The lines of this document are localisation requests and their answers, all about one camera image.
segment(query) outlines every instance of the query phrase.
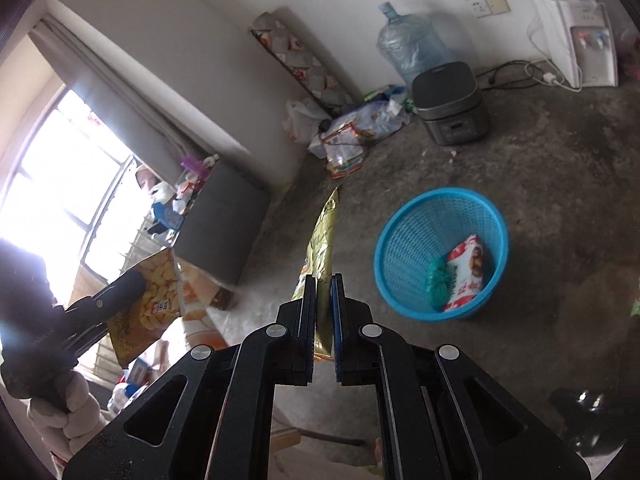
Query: green plastic bag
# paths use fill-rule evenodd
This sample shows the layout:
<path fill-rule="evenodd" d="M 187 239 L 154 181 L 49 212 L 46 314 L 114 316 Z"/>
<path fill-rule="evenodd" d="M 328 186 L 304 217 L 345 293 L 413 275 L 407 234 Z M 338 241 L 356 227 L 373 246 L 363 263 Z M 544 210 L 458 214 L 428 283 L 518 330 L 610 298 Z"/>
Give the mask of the green plastic bag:
<path fill-rule="evenodd" d="M 432 260 L 427 268 L 427 301 L 434 310 L 442 310 L 449 301 L 452 281 L 444 256 Z"/>

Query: potato chip package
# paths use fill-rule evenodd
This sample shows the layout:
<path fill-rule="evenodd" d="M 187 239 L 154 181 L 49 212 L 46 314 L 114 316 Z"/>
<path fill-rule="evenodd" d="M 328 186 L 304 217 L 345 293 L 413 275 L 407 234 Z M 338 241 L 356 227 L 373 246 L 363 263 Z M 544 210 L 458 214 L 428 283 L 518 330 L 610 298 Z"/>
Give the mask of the potato chip package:
<path fill-rule="evenodd" d="M 331 255 L 334 245 L 334 227 L 338 216 L 338 189 L 336 188 L 326 201 L 306 247 L 305 265 L 300 271 L 298 285 L 292 300 L 300 300 L 305 291 L 305 278 L 308 274 L 318 282 L 316 313 L 316 335 L 314 338 L 314 357 L 331 360 L 331 348 L 334 342 L 334 325 L 330 309 Z"/>
<path fill-rule="evenodd" d="M 131 269 L 142 273 L 145 293 L 129 310 L 119 312 L 107 321 L 113 350 L 123 368 L 160 339 L 169 325 L 181 316 L 184 305 L 173 249 L 164 249 Z"/>

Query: mesh basket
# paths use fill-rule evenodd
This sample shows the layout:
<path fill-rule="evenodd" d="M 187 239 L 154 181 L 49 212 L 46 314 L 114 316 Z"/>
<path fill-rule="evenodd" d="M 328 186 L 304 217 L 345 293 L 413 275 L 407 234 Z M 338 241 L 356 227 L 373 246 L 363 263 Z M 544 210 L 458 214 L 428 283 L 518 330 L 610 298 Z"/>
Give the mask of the mesh basket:
<path fill-rule="evenodd" d="M 471 234 L 477 234 L 484 246 L 484 289 L 460 308 L 436 310 L 426 299 L 427 268 Z M 376 285 L 404 316 L 425 321 L 465 317 L 491 296 L 508 253 L 507 227 L 491 202 L 467 189 L 437 189 L 411 200 L 386 225 L 376 247 Z"/>

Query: wall switch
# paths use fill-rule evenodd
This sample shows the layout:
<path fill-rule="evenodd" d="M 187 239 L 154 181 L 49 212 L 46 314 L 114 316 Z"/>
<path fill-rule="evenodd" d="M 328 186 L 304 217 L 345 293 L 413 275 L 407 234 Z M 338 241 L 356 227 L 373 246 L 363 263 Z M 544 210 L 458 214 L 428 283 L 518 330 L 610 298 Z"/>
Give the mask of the wall switch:
<path fill-rule="evenodd" d="M 507 0 L 485 0 L 486 4 L 491 9 L 492 14 L 504 14 L 505 12 L 511 12 Z"/>
<path fill-rule="evenodd" d="M 471 2 L 471 12 L 476 18 L 492 15 L 491 7 L 489 7 L 485 0 L 475 0 Z"/>

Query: gray curtain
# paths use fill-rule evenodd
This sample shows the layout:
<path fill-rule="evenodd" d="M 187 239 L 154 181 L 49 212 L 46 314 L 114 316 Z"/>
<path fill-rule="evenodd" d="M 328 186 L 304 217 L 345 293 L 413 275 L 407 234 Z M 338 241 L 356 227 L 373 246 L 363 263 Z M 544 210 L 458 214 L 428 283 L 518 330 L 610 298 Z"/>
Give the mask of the gray curtain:
<path fill-rule="evenodd" d="M 29 36 L 62 81 L 169 184 L 178 181 L 185 155 L 202 160 L 210 154 L 197 136 L 169 120 L 52 16 L 38 22 Z"/>

